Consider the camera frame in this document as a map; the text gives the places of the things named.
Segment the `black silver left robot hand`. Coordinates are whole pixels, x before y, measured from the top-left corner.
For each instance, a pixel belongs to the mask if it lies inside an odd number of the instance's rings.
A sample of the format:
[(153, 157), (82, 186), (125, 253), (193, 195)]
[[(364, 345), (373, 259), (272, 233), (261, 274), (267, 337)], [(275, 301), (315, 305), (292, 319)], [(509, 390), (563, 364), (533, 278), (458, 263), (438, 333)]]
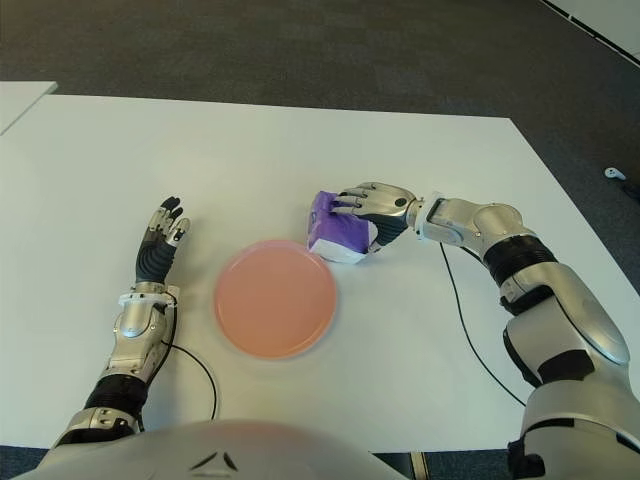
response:
[(178, 246), (190, 226), (190, 219), (183, 216), (179, 197), (171, 196), (161, 203), (152, 214), (138, 249), (137, 283), (165, 283)]

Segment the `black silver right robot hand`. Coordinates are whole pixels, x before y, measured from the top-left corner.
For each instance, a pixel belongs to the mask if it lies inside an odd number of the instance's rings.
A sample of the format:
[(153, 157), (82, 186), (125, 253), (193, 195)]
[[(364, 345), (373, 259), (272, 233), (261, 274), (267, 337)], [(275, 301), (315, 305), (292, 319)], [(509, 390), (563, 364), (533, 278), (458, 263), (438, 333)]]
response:
[(351, 215), (373, 224), (376, 236), (368, 252), (392, 243), (410, 226), (409, 216), (417, 197), (404, 188), (380, 182), (365, 182), (341, 191), (331, 202), (330, 212)]

